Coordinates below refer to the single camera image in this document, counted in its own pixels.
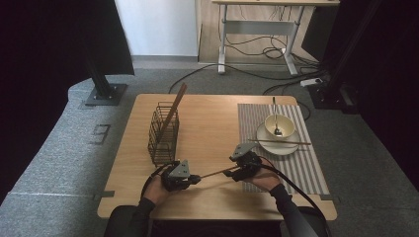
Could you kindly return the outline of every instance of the white bowl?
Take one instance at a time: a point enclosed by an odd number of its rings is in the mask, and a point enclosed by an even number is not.
[[[275,140],[287,140],[295,132],[295,125],[293,121],[285,116],[277,115],[278,129],[283,134],[282,136],[276,136],[275,131],[275,116],[271,115],[265,118],[265,129],[268,131],[272,139]]]

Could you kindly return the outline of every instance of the table leg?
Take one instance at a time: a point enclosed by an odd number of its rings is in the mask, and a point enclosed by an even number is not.
[[[293,49],[293,42],[295,41],[296,33],[298,32],[298,27],[301,22],[302,13],[304,12],[304,6],[300,6],[298,9],[298,17],[293,24],[293,31],[290,35],[290,40],[287,43],[287,47],[282,49],[284,54],[284,59],[286,60],[287,66],[290,70],[291,75],[297,75],[295,65],[293,64],[293,57],[291,56],[291,51]]]
[[[218,74],[225,73],[225,24],[227,22],[227,5],[224,6],[223,17],[221,19],[222,22],[222,33],[221,33],[221,46],[219,47],[219,55],[218,55]]]

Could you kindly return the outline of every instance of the power strip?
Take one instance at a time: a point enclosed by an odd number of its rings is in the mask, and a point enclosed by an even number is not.
[[[323,80],[321,80],[320,78],[313,78],[313,79],[303,80],[300,82],[301,87],[319,85],[321,83],[323,83]]]

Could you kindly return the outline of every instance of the wire basket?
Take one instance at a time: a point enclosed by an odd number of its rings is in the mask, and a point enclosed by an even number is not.
[[[175,160],[176,143],[179,131],[178,111],[172,116],[164,133],[161,134],[161,128],[172,108],[173,103],[159,102],[153,113],[150,130],[148,131],[148,152],[151,161],[157,167]]]

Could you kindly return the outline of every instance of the striped mat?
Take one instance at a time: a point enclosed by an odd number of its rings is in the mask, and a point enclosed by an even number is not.
[[[274,105],[238,104],[240,143],[247,143],[248,139],[256,139],[258,126],[264,122],[268,115],[272,115],[273,111]],[[293,121],[295,132],[298,132],[300,141],[311,142],[299,106],[278,105],[277,112]],[[288,155],[275,155],[261,146],[255,147],[253,151],[270,160],[306,194],[329,195],[312,145],[301,145],[296,152]],[[296,193],[289,184],[284,185],[289,194]],[[243,190],[244,192],[262,192],[252,184],[244,182]]]

